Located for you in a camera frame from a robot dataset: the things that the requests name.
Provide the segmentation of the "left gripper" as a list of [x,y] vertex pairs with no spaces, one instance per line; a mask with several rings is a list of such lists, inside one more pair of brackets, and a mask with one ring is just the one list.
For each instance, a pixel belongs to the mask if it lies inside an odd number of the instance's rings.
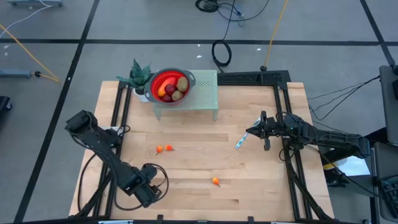
[[[152,179],[157,175],[157,169],[154,166],[143,166],[142,169],[131,167],[131,171],[127,176],[125,184],[125,193],[132,195],[137,189],[149,185]],[[162,195],[162,191],[158,186],[152,186],[154,196],[140,195],[138,201],[144,208],[149,207],[152,203],[158,201]]]

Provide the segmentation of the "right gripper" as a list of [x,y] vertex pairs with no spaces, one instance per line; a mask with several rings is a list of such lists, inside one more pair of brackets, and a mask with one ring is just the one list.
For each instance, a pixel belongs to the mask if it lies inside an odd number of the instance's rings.
[[262,139],[264,141],[264,150],[269,151],[271,148],[269,137],[292,137],[294,133],[293,124],[294,120],[290,116],[284,116],[280,123],[274,117],[267,119],[267,113],[261,111],[259,120],[254,126],[247,128],[246,132]]

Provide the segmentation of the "red collapsible bowl grey rim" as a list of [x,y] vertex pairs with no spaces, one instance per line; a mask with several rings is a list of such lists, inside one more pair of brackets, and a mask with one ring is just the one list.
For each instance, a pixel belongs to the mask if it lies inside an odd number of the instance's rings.
[[[187,79],[187,89],[182,92],[181,99],[174,101],[172,96],[169,95],[168,101],[164,101],[164,96],[159,95],[159,90],[162,86],[165,87],[164,82],[172,78],[174,80],[174,86],[177,86],[180,78]],[[146,98],[153,102],[161,105],[177,105],[180,104],[191,92],[192,88],[196,85],[196,78],[194,74],[188,70],[181,70],[178,68],[165,68],[153,73],[149,79],[149,82],[144,87],[144,95]]]

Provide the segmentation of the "red orange mango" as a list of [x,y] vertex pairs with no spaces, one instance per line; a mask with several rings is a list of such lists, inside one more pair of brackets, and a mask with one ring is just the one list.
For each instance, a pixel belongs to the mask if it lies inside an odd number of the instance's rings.
[[168,84],[172,84],[172,85],[176,85],[176,78],[174,78],[174,77],[171,77],[171,78],[167,78],[161,85],[160,85],[160,87],[158,88],[158,91],[157,91],[157,94],[158,94],[158,96],[159,97],[162,97],[162,96],[164,96],[164,95],[166,95],[166,93],[165,93],[165,86],[166,85],[168,85]]

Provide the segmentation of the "blue white striped strip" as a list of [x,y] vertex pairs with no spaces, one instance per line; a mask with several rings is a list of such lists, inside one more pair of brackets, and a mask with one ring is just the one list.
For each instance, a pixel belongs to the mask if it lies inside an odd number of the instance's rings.
[[[260,121],[261,121],[261,119],[258,118],[258,119],[254,122],[253,127],[256,126],[256,125],[258,125],[258,124],[260,123]],[[243,144],[243,142],[246,140],[248,134],[249,134],[249,133],[245,132],[245,134],[243,135],[243,137],[242,137],[242,138],[239,140],[239,142],[236,144],[236,146],[235,146],[236,149],[239,149],[239,148],[241,147],[241,145]]]

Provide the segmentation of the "white glossy panel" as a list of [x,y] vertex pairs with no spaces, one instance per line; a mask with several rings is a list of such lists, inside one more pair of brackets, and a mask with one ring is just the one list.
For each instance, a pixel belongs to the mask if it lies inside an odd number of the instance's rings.
[[336,166],[345,173],[347,176],[360,176],[360,175],[370,175],[370,170],[365,159],[360,159],[355,156],[350,156],[338,161],[333,164],[326,164],[323,166],[325,170],[334,169]]

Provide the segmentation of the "snake plant in white pot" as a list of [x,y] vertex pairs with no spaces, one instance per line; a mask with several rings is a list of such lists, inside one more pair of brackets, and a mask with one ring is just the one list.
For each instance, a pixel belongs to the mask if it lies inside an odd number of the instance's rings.
[[148,103],[149,100],[145,96],[144,88],[146,87],[151,78],[150,73],[151,73],[150,65],[147,65],[142,68],[139,65],[139,63],[136,61],[136,59],[134,59],[133,65],[129,72],[129,76],[127,78],[117,76],[116,78],[120,82],[127,83],[134,90],[134,93],[136,94],[140,102]]

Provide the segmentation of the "grey cabinet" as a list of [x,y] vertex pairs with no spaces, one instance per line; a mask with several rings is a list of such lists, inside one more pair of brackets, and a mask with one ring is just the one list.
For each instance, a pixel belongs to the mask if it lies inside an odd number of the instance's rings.
[[398,75],[390,66],[379,67],[387,139],[398,145]]

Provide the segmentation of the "black keyboard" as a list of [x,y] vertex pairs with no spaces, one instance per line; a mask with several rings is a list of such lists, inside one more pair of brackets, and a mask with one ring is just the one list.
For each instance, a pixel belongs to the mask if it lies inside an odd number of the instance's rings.
[[380,180],[383,194],[392,202],[398,203],[398,175]]

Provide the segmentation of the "black caster wheel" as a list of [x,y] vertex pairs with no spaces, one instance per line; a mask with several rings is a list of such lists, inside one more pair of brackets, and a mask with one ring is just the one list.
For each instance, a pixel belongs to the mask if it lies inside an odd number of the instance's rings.
[[5,111],[10,111],[12,105],[8,96],[0,96],[0,113]]

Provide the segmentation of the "grey metal floor foot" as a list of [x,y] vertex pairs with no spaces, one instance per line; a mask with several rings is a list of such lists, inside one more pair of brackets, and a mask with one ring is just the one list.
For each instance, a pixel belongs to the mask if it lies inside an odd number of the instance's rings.
[[30,70],[0,68],[0,77],[31,78]]
[[41,4],[45,7],[47,6],[63,7],[63,0],[6,0],[6,1],[12,6],[17,6],[19,4],[28,4],[28,5]]

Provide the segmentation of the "black aluminium rig frame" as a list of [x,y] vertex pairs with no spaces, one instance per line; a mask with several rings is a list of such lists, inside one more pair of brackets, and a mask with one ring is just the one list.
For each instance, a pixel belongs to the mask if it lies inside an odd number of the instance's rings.
[[[162,166],[169,184],[167,195],[148,208],[139,208],[135,197],[117,192],[120,208],[107,204],[109,192],[101,199],[99,213],[111,218],[153,220],[292,221],[295,213],[289,179],[282,162],[282,141],[271,139],[269,151],[263,142],[247,136],[235,146],[260,115],[269,116],[283,101],[275,100],[273,84],[277,75],[223,75],[218,87],[218,115],[210,110],[163,111],[160,121],[153,106],[136,96],[121,101],[127,110],[130,131],[125,135],[121,157],[141,166],[147,162]],[[170,144],[174,151],[166,151]],[[156,154],[156,147],[163,151]],[[220,187],[212,183],[219,178]]]

